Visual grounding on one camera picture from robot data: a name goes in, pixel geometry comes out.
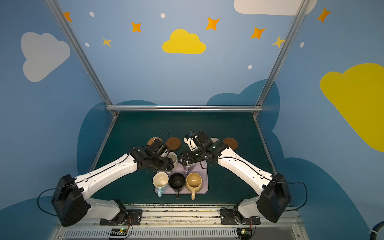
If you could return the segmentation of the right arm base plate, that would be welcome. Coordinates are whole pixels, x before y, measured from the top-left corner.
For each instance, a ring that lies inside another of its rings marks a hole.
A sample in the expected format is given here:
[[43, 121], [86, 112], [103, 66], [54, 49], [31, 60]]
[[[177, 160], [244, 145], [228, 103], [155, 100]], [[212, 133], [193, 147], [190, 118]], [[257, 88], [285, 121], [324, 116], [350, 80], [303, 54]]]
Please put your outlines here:
[[260, 225], [258, 216], [245, 218], [237, 210], [220, 208], [220, 219], [222, 225]]

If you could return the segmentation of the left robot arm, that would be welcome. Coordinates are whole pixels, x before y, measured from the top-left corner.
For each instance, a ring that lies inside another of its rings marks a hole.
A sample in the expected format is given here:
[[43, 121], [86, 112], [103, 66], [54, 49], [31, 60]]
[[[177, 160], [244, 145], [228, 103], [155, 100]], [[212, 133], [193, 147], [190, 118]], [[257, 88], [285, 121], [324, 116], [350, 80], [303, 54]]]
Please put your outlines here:
[[139, 169], [155, 171], [171, 171], [173, 160], [166, 150], [145, 150], [135, 148], [117, 160], [92, 172], [77, 177], [70, 174], [60, 178], [54, 195], [52, 206], [64, 227], [72, 226], [83, 219], [99, 219], [106, 225], [127, 225], [129, 215], [120, 200], [95, 200], [92, 195]]

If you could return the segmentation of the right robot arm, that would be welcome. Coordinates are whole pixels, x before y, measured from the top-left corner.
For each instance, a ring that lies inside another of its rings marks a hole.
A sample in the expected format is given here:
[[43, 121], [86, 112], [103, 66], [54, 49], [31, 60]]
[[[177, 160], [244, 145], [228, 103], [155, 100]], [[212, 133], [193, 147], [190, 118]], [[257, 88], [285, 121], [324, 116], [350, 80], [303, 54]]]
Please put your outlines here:
[[232, 217], [237, 223], [244, 224], [247, 219], [259, 215], [277, 223], [291, 201], [288, 183], [283, 175], [273, 175], [257, 168], [221, 141], [184, 138], [184, 142], [189, 150], [181, 153], [180, 164], [186, 166], [212, 160], [234, 173], [256, 192], [256, 197], [243, 199], [232, 209]]

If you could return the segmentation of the woven cork coaster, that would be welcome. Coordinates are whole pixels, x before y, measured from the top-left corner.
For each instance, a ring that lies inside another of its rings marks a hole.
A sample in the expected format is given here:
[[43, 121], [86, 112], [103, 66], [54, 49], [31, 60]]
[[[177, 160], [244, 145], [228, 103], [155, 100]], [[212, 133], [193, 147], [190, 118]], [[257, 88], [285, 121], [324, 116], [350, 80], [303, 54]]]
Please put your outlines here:
[[148, 146], [150, 146], [150, 145], [152, 145], [154, 142], [155, 142], [155, 140], [159, 140], [159, 141], [163, 141], [161, 138], [159, 138], [159, 137], [152, 137], [151, 139], [149, 139], [148, 140], [148, 142], [147, 142], [147, 145]]

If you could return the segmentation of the brown wooden saucer coaster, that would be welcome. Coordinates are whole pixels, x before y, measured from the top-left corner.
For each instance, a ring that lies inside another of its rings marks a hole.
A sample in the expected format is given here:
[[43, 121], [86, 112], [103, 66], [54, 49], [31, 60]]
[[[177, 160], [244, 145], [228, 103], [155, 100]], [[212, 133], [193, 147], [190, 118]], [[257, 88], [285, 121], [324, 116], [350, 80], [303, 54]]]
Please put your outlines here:
[[223, 140], [223, 143], [228, 145], [234, 151], [239, 147], [239, 144], [238, 144], [237, 140], [235, 140], [234, 138], [225, 138]]

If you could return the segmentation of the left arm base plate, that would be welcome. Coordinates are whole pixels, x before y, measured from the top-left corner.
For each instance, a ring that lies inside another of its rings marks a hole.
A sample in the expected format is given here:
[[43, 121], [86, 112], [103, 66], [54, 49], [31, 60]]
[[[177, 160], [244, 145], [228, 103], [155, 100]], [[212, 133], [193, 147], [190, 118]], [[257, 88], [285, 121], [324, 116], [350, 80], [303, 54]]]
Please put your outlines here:
[[141, 223], [143, 210], [120, 210], [112, 219], [100, 220], [100, 226], [138, 226]]

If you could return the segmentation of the white mug lilac handle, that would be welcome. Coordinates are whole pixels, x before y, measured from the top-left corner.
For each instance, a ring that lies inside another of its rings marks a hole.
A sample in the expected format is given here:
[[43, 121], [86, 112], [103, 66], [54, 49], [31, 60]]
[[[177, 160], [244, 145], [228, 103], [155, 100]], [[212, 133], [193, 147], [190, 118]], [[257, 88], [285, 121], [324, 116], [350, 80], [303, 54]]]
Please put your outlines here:
[[187, 176], [189, 174], [189, 170], [190, 168], [192, 168], [194, 166], [194, 163], [192, 164], [187, 164], [184, 166], [184, 174]]

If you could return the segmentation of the dark brown wooden coaster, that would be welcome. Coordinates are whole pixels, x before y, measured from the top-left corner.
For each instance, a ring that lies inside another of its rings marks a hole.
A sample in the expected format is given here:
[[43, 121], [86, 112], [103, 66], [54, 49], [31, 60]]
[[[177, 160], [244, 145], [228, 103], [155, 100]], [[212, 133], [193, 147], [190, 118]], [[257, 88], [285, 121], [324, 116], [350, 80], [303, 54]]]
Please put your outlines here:
[[181, 140], [177, 137], [170, 137], [166, 142], [170, 151], [176, 151], [181, 147]]

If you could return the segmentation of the cream mug white handle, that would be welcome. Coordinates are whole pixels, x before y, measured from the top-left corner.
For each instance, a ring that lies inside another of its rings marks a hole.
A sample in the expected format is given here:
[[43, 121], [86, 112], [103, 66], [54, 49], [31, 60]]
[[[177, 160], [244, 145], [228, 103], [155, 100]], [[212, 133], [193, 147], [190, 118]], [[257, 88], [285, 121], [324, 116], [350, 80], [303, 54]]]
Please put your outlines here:
[[168, 158], [170, 158], [173, 162], [173, 169], [175, 169], [178, 166], [178, 156], [174, 152], [170, 152], [168, 154]]

